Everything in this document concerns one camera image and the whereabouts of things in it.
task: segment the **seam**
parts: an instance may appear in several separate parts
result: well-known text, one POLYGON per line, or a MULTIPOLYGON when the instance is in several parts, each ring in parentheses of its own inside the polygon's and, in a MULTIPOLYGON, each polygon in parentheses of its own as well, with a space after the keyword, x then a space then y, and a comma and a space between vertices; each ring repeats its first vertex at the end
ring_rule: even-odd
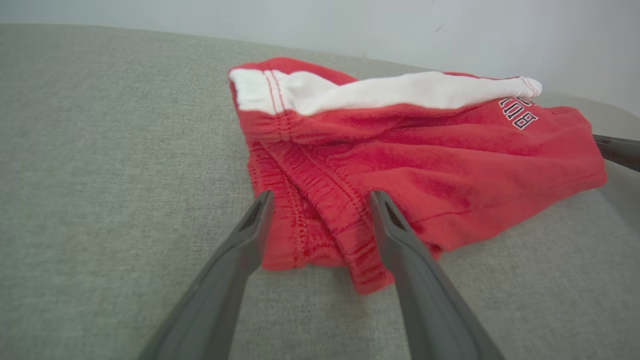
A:
MULTIPOLYGON (((271 73, 271 76, 273 77, 273 82, 276 83, 276 87, 278 88, 278 96, 280 97, 280 105, 282 105, 282 114, 284 115, 285 120, 287 120, 287 114, 284 111, 284 101, 282 100, 282 92, 280 91, 280 84, 278 83, 278 80, 276 79, 275 74, 273 73, 272 69, 269 69, 269 72, 271 73)), ((276 118, 278 119, 278 139, 279 140, 285 140, 282 138, 282 117, 281 115, 276 114, 276 118)))
POLYGON ((531 83, 529 82, 529 80, 528 80, 528 79, 520 77, 520 80, 522 80, 522 82, 523 82, 525 85, 527 85, 527 87, 528 87, 530 90, 532 90, 532 91, 533 91, 533 97, 538 96, 538 91, 536 90, 536 88, 534 88, 534 87, 531 85, 531 83))
POLYGON ((282 89, 280 88, 280 82, 278 81, 278 79, 276 78, 275 74, 273 74, 273 70, 269 70, 271 72, 271 75, 273 76, 273 80, 276 83, 276 86, 278 87, 278 96, 280 97, 280 104, 282 105, 282 113, 283 116, 286 120, 287 123, 287 128, 286 129, 282 129, 280 128, 280 139, 283 141, 289 141, 291 140, 292 136, 291 136, 291 128, 292 128, 292 116, 293 114, 290 113, 290 111, 286 111, 286 109, 284 108, 284 100, 282 97, 282 89), (282 138, 282 133, 285 133, 287 135, 287 138, 282 138))
POLYGON ((543 190, 540 190, 540 191, 537 191, 537 192, 534 192, 534 193, 523 193, 521 195, 517 195, 517 196, 511 197, 511 198, 509 198, 509 200, 507 200, 505 202, 501 202, 500 204, 487 205, 487 206, 483 206, 482 208, 473 209, 473 210, 467 210, 467 211, 459 211, 457 213, 440 213, 440 214, 436 214, 436 215, 431 215, 430 217, 426 217, 426 218, 422 218, 422 219, 416 220, 415 222, 429 221, 429 220, 432 220, 434 218, 438 218, 438 217, 442 217, 442 216, 446 216, 446 215, 464 215, 464 214, 469 214, 469 213, 475 213, 476 211, 481 211, 481 210, 484 210, 484 209, 496 208, 498 206, 503 206, 503 205, 509 204, 509 203, 511 203, 511 202, 513 202, 513 201, 515 201, 517 199, 521 199, 522 197, 525 197, 526 195, 547 193, 547 192, 549 192, 549 190, 553 190, 555 188, 559 188, 560 186, 564 186, 566 184, 573 183, 575 181, 579 181, 579 180, 587 179, 589 177, 593 177, 593 176, 597 175, 601 171, 602 170, 599 170, 599 171, 596 171, 596 172, 592 173, 591 175, 578 177, 578 178, 575 178, 575 179, 572 179, 572 180, 569 180, 569 181, 565 181, 565 182, 560 183, 560 184, 556 184, 554 186, 549 186, 548 188, 544 188, 543 190))
POLYGON ((276 102, 273 98, 273 90, 271 89, 271 82, 269 80, 269 76, 267 76, 267 74, 265 74, 264 71, 262 72, 262 75, 264 75, 264 78, 267 79, 267 84, 269 85, 269 96, 271 96, 271 105, 273 106, 273 114, 278 115, 278 111, 276 110, 276 102))
MULTIPOLYGON (((285 187, 286 187, 286 197, 287 197, 287 202, 289 204, 294 204, 293 199, 296 198, 295 194, 293 194, 293 189, 292 189, 292 183, 291 180, 285 175, 282 174, 282 177, 284 178, 284 183, 285 183, 285 187)), ((292 230, 298 228, 298 209, 295 206, 292 206, 291 209, 293 210, 293 225, 292 225, 292 230)), ((294 266, 298 266, 298 259, 300 258, 300 242, 296 241, 295 239, 295 235, 294 235, 294 231, 291 231, 290 235, 289 235, 289 243, 293 244, 293 264, 294 266)))
POLYGON ((294 206, 292 210, 294 211, 295 223, 298 230, 298 239, 300 239, 296 244, 298 246, 298 254, 301 254, 303 259, 307 259, 307 254, 305 254, 305 247, 308 243, 308 231, 307 231, 307 223, 305 222, 302 215, 302 201, 300 191, 296 185, 287 177, 287 181, 289 182, 289 190, 291 192, 291 197, 293 199, 294 206))
POLYGON ((318 159, 316 159, 315 157, 313 157, 313 155, 309 154, 309 152, 303 148, 302 146, 298 145, 298 147, 300 147, 300 149, 302 150, 302 154, 311 162, 314 164, 314 166, 318 169, 320 169, 320 171, 324 172, 329 179, 340 189, 342 190, 342 192, 347 196, 347 198, 349 199, 350 204, 353 206, 353 208, 356 210, 356 213, 358 213, 358 219, 356 221, 360 220, 360 217, 362 217, 362 212, 359 210, 359 206, 357 205, 357 203, 355 202, 355 197, 357 196, 357 192, 353 189, 353 187, 339 174, 336 174, 335 170, 333 169, 333 167, 331 167, 331 165, 329 165, 326 161, 324 161, 323 163, 326 165, 326 167, 328 168, 323 168, 318 166, 318 159), (334 179, 334 177, 332 176, 337 176, 344 185, 346 185, 346 187, 348 188, 348 190, 353 194, 353 196, 346 191, 342 185, 336 181, 334 179))

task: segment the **gray fabric surface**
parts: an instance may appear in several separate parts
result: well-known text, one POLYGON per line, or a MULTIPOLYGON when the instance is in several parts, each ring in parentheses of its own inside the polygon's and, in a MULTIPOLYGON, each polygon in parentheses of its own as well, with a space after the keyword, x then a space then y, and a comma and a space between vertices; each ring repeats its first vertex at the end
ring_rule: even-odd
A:
MULTIPOLYGON (((0 25, 0 358, 136 357, 252 201, 226 73, 273 56, 358 78, 420 70, 169 33, 0 25)), ((508 358, 640 358, 639 235, 607 196, 579 194, 443 256, 508 358)), ((344 269, 307 267, 252 276, 231 358, 409 354, 393 286, 360 297, 344 269)))

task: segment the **stitching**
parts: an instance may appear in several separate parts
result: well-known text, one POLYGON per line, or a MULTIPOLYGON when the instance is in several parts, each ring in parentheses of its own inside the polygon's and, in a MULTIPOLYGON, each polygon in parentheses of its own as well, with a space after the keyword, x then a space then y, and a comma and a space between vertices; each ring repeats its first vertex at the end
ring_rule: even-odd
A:
MULTIPOLYGON (((284 114, 285 120, 287 120, 287 122, 289 122, 288 119, 287 119, 287 114, 284 111, 284 101, 282 100, 282 92, 280 91, 280 83, 276 79, 276 76, 273 73, 273 70, 269 69, 269 72, 271 73, 271 76, 273 76, 273 82, 276 83, 276 87, 278 88, 278 96, 280 97, 280 104, 282 105, 282 113, 284 114)), ((285 139, 282 138, 282 116, 278 115, 278 114, 276 114, 276 116, 278 117, 278 139, 285 140, 285 139)))
POLYGON ((527 87, 528 87, 530 90, 532 90, 532 91, 533 91, 533 97, 538 96, 538 91, 536 90, 536 88, 534 88, 534 87, 530 84, 530 82, 529 82, 529 80, 528 80, 527 78, 522 78, 522 77, 520 77, 519 79, 520 79, 520 80, 522 80, 522 82, 523 82, 525 85, 527 85, 527 87))
POLYGON ((269 76, 267 76, 267 74, 263 71, 262 75, 264 75, 264 78, 267 79, 267 84, 269 84, 269 96, 271 96, 271 105, 273 105, 273 114, 274 115, 278 115, 278 112, 276 111, 276 102, 273 98, 273 91, 271 90, 271 82, 269 81, 269 76))
POLYGON ((328 170, 331 170, 331 174, 330 174, 330 172, 329 172, 329 171, 327 171, 327 169, 325 169, 325 168, 323 168, 323 167, 318 166, 318 160, 317 160, 317 159, 315 159, 311 154, 309 154, 309 152, 308 152, 305 148, 303 148, 303 147, 302 147, 302 146, 300 146, 300 145, 298 145, 298 147, 301 149, 302 154, 303 154, 303 155, 305 155, 305 157, 306 157, 306 158, 307 158, 311 163, 313 163, 313 164, 314 164, 318 169, 320 169, 320 171, 324 172, 324 173, 329 177, 329 180, 331 180, 331 181, 332 181, 332 182, 333 182, 333 183, 334 183, 334 184, 335 184, 335 185, 336 185, 340 190, 342 190, 342 192, 347 196, 347 198, 349 198, 349 202, 350 202, 350 203, 351 203, 351 205, 355 208, 356 213, 358 213, 358 214, 359 214, 359 216, 358 216, 358 220, 356 220, 356 221, 359 221, 359 220, 360 220, 360 217, 362 217, 362 212, 359 210, 359 206, 358 206, 358 205, 356 204, 356 202, 354 201, 354 197, 355 197, 355 196, 352 196, 349 192, 347 192, 347 191, 346 191, 346 190, 345 190, 345 189, 340 185, 340 183, 338 183, 338 182, 333 178, 332 174, 333 174, 333 175, 335 175, 335 176, 337 176, 340 180, 342 180, 342 182, 347 186, 348 190, 350 190, 350 191, 351 191, 351 193, 352 193, 353 195, 357 195, 357 192, 356 192, 356 191, 351 187, 351 185, 350 185, 347 181, 345 181, 345 180, 344 180, 344 178, 343 178, 342 176, 340 176, 340 175, 336 174, 335 170, 331 167, 331 165, 329 165, 327 162, 325 162, 325 163, 324 163, 324 164, 326 165, 326 167, 327 167, 327 168, 329 168, 328 170))
POLYGON ((282 100, 282 91, 280 90, 280 83, 278 82, 278 79, 276 78, 275 74, 273 73, 273 70, 269 70, 271 72, 271 76, 273 76, 273 81, 275 81, 276 86, 278 87, 278 95, 280 96, 280 104, 282 105, 282 111, 284 112, 284 101, 282 100))
POLYGON ((294 206, 292 207, 292 210, 294 211, 294 216, 295 216, 294 225, 298 228, 298 238, 300 239, 299 241, 296 242, 296 244, 299 245, 297 246, 298 254, 302 254, 302 258, 306 259, 307 256, 305 254, 305 246, 308 242, 308 232, 307 232, 307 223, 305 222, 302 215, 302 202, 300 201, 301 195, 300 195, 300 191, 298 191, 298 188, 291 181, 291 179, 289 179, 288 177, 286 178, 287 178, 287 182, 289 183, 289 190, 291 191, 291 194, 292 194, 291 197, 294 203, 294 206))
MULTIPOLYGON (((579 181, 579 180, 587 179, 589 177, 593 177, 593 176, 597 175, 601 171, 602 171, 602 169, 594 172, 593 174, 587 175, 587 176, 578 177, 576 179, 565 181, 563 183, 556 184, 554 186, 549 186, 548 188, 545 188, 544 190, 540 190, 538 192, 535 192, 535 194, 547 193, 549 190, 553 190, 555 188, 559 188, 560 186, 564 186, 566 184, 573 183, 574 181, 579 181)), ((422 218, 422 219, 416 220, 415 222, 429 221, 429 220, 432 220, 434 218, 442 217, 442 216, 445 216, 445 215, 464 215, 464 214, 469 214, 469 213, 475 213, 476 211, 481 211, 481 210, 484 210, 484 209, 496 208, 498 206, 503 206, 503 205, 509 204, 509 203, 511 203, 511 202, 513 202, 513 201, 515 201, 517 199, 520 199, 520 198, 522 198, 522 197, 524 197, 526 195, 530 195, 530 194, 521 194, 521 195, 518 195, 518 196, 514 196, 514 197, 510 198, 509 200, 507 200, 505 202, 501 202, 500 204, 487 205, 487 206, 484 206, 484 207, 479 208, 479 209, 460 211, 460 212, 457 212, 457 213, 440 213, 440 214, 436 214, 436 215, 431 215, 430 217, 422 218)))
POLYGON ((292 120, 292 116, 294 116, 294 114, 292 114, 289 111, 286 111, 284 108, 284 100, 282 98, 282 89, 280 88, 280 82, 277 80, 275 74, 273 74, 273 70, 269 70, 271 71, 271 75, 273 76, 273 79, 275 80, 276 86, 278 87, 278 96, 280 97, 280 104, 282 104, 282 112, 284 114, 285 120, 287 121, 287 128, 286 129, 281 129, 280 132, 280 136, 282 138, 282 130, 284 130, 284 133, 287 135, 287 138, 282 138, 282 140, 284 141, 289 141, 291 140, 292 136, 291 136, 291 128, 293 127, 293 120, 292 120))

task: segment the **fabric fold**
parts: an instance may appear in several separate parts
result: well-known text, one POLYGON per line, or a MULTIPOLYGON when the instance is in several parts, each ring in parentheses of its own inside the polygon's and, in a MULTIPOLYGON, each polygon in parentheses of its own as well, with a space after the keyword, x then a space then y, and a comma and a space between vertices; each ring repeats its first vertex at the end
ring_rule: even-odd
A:
POLYGON ((287 58, 229 78, 253 189, 275 193, 268 270, 346 266, 361 294, 392 283, 375 246, 373 190, 391 196, 437 257, 606 182, 589 122, 534 104, 533 79, 357 81, 287 58))

